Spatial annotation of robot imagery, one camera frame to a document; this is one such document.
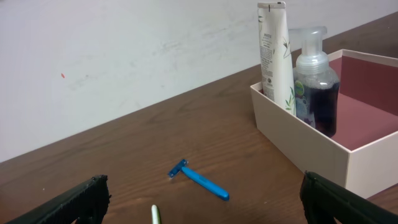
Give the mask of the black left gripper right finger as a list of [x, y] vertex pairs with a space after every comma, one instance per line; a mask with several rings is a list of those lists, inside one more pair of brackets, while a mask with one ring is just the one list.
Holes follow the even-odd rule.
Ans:
[[304, 173], [300, 189], [308, 223], [397, 223], [397, 215], [318, 175]]

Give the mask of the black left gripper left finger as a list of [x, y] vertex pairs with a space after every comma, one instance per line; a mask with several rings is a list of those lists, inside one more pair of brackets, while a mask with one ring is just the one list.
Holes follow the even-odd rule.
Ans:
[[111, 198], [107, 180], [107, 175], [96, 175], [11, 220], [10, 223], [101, 224]]

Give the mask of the blue disposable razor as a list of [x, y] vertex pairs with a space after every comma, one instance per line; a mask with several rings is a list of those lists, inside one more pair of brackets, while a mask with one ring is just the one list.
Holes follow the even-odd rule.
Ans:
[[201, 185], [203, 188], [210, 191], [212, 194], [216, 195], [220, 199], [224, 201], [229, 200], [229, 193], [221, 188], [220, 186], [214, 184], [204, 176], [200, 175], [199, 173], [195, 172], [191, 168], [187, 167], [188, 161], [182, 159], [177, 165], [175, 165], [168, 173], [168, 176], [173, 179], [178, 173], [182, 172], [186, 175], [189, 179], [193, 180], [197, 184]]

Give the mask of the white lotion tube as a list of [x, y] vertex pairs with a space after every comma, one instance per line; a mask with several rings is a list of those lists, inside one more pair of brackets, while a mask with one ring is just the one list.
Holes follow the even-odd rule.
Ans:
[[262, 89], [266, 97], [296, 115], [293, 65], [285, 2], [259, 2]]

